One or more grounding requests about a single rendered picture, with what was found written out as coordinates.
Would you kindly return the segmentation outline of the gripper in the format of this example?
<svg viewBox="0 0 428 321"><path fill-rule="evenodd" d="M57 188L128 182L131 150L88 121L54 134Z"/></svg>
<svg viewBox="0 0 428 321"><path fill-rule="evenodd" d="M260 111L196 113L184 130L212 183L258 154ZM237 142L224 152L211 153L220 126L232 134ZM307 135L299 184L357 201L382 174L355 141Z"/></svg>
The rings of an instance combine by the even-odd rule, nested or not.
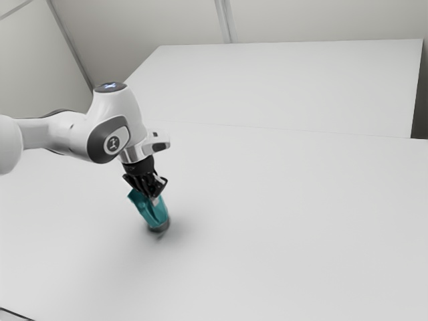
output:
<svg viewBox="0 0 428 321"><path fill-rule="evenodd" d="M154 159L145 158L136 163L123 164L123 179L136 191L150 198L150 210L153 217L160 217L157 209L159 197L168 180L157 174Z"/></svg>

